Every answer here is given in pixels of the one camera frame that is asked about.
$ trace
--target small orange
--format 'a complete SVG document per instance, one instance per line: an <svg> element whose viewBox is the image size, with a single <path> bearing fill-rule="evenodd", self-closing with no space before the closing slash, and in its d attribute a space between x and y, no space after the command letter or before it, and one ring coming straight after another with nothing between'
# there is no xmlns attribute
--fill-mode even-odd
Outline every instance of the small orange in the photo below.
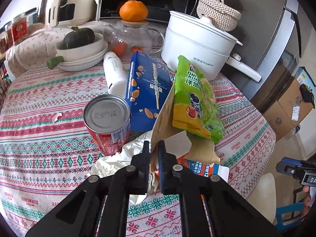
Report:
<svg viewBox="0 0 316 237"><path fill-rule="evenodd" d="M144 53L144 49L141 47L133 46L132 47L132 53L134 54L136 51Z"/></svg>
<svg viewBox="0 0 316 237"><path fill-rule="evenodd" d="M142 21L148 16L148 9L142 2L130 0L120 8L119 15L125 21Z"/></svg>
<svg viewBox="0 0 316 237"><path fill-rule="evenodd" d="M125 54L126 48L127 48L127 43L118 42L112 47L112 52L114 52L120 58Z"/></svg>

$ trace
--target pumpkin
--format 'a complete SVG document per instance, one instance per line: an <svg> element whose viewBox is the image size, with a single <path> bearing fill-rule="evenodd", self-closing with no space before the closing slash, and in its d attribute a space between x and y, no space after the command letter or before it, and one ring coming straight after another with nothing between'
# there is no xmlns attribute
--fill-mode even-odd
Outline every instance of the pumpkin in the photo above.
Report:
<svg viewBox="0 0 316 237"><path fill-rule="evenodd" d="M72 27L73 31L66 34L63 43L65 49L73 49L91 44L95 40L95 34L90 28Z"/></svg>
<svg viewBox="0 0 316 237"><path fill-rule="evenodd" d="M119 15L125 21L142 21L148 16L148 9L140 1L129 0L120 8Z"/></svg>

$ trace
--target stacked plates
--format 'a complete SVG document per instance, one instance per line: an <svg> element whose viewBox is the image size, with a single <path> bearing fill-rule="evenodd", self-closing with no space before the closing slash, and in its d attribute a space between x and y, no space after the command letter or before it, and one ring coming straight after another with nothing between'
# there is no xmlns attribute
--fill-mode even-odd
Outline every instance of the stacked plates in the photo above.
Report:
<svg viewBox="0 0 316 237"><path fill-rule="evenodd" d="M103 60L103 57L107 51L108 44L104 42L103 50L89 58L85 58L78 61L61 62L58 67L65 71L81 71L92 68Z"/></svg>

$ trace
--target round table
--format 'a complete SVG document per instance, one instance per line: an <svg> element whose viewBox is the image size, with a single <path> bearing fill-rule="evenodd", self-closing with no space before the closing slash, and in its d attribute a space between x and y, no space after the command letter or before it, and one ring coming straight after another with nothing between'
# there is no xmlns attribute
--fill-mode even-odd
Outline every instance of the round table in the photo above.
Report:
<svg viewBox="0 0 316 237"><path fill-rule="evenodd" d="M152 57L162 62L158 54ZM275 134L222 74L211 85L225 127L215 152L230 168L229 184L247 199L273 152ZM80 72L42 64L12 83L0 114L0 198L2 214L18 236L80 185L102 156L85 127L83 109L105 93L102 62ZM52 123L57 112L63 116ZM178 195L153 193L130 205L126 236L181 236Z"/></svg>

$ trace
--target person's hand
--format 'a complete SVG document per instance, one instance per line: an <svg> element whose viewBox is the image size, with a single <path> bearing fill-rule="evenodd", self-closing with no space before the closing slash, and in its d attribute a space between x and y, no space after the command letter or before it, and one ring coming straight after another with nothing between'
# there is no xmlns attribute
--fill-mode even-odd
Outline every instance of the person's hand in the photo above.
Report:
<svg viewBox="0 0 316 237"><path fill-rule="evenodd" d="M303 211L301 214L301 218L305 217L307 215L307 213L309 212L309 210L311 209L311 207L309 207L308 205L310 204L310 202L312 201L312 197L309 195L309 186L304 186L303 187L303 191L306 193L306 196L304 198L304 206L303 206Z"/></svg>

